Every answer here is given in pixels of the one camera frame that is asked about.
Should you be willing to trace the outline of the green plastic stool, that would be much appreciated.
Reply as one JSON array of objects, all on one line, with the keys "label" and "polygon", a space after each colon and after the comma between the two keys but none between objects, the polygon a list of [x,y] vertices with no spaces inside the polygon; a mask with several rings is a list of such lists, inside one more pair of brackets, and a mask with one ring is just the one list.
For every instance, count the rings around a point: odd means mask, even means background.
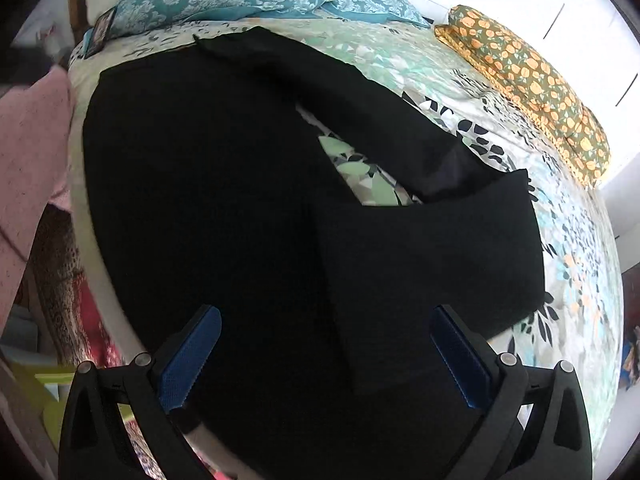
[{"label": "green plastic stool", "polygon": [[10,370],[40,416],[54,448],[58,450],[68,394],[53,393],[53,389],[69,387],[74,380],[76,367],[11,362]]}]

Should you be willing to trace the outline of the orange floral folded quilt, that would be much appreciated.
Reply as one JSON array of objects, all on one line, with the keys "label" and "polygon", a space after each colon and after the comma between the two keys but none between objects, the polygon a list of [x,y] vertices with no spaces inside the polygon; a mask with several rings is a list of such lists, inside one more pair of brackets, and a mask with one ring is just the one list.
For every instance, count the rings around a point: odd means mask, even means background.
[{"label": "orange floral folded quilt", "polygon": [[470,6],[450,9],[436,38],[455,50],[544,134],[575,180],[595,186],[610,166],[600,122],[570,84],[515,32]]}]

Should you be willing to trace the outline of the black pants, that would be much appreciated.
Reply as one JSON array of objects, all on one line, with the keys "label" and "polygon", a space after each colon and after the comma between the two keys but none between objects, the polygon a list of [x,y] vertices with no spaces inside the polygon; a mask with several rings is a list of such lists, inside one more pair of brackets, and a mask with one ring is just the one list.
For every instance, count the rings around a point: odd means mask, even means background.
[{"label": "black pants", "polygon": [[544,302],[529,178],[263,28],[101,74],[84,126],[96,242],[156,350],[221,334],[190,411],[268,479],[440,479],[478,421],[430,334]]}]

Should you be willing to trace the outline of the white wardrobe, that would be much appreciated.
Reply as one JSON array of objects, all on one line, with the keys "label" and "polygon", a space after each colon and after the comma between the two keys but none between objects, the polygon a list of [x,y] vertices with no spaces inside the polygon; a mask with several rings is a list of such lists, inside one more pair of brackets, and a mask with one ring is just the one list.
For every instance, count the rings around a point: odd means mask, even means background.
[{"label": "white wardrobe", "polygon": [[611,184],[639,153],[639,44],[610,0],[409,0],[427,18],[446,20],[466,4],[536,48],[597,115],[608,135]]}]

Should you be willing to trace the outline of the blue patterned pillow far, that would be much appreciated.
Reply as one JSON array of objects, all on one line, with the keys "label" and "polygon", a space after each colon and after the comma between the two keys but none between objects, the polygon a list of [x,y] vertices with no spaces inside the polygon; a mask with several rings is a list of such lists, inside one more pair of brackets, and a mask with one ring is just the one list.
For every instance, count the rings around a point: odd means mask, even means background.
[{"label": "blue patterned pillow far", "polygon": [[323,12],[367,23],[401,22],[423,28],[431,24],[408,0],[323,0]]}]

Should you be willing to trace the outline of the floral leaf bed sheet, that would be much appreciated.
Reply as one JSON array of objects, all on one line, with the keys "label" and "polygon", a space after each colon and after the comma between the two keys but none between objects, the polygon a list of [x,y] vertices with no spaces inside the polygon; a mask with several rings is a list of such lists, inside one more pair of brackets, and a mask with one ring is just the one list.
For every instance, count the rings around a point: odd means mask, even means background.
[{"label": "floral leaf bed sheet", "polygon": [[[76,240],[104,326],[125,359],[143,347],[120,310],[90,220],[81,147],[90,98],[99,76],[112,66],[256,25],[252,18],[172,25],[111,40],[95,55],[77,47],[70,57],[76,93],[70,134]],[[528,365],[569,360],[582,387],[591,445],[600,448],[617,394],[624,307],[612,226],[598,193],[579,184],[559,152],[525,116],[428,29],[340,18],[264,18],[259,25],[352,64],[364,76],[413,99],[431,122],[461,136],[489,166],[528,172],[547,299],[491,344],[497,350],[513,348]]]}]

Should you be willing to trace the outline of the red patterned rug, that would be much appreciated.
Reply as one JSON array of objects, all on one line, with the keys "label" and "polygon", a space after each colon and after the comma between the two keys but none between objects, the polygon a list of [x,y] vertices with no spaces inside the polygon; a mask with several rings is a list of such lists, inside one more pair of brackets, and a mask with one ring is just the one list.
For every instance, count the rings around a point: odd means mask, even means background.
[{"label": "red patterned rug", "polygon": [[44,208],[30,251],[29,269],[61,363],[91,361],[98,367],[125,363],[96,308],[68,212],[52,205]]}]

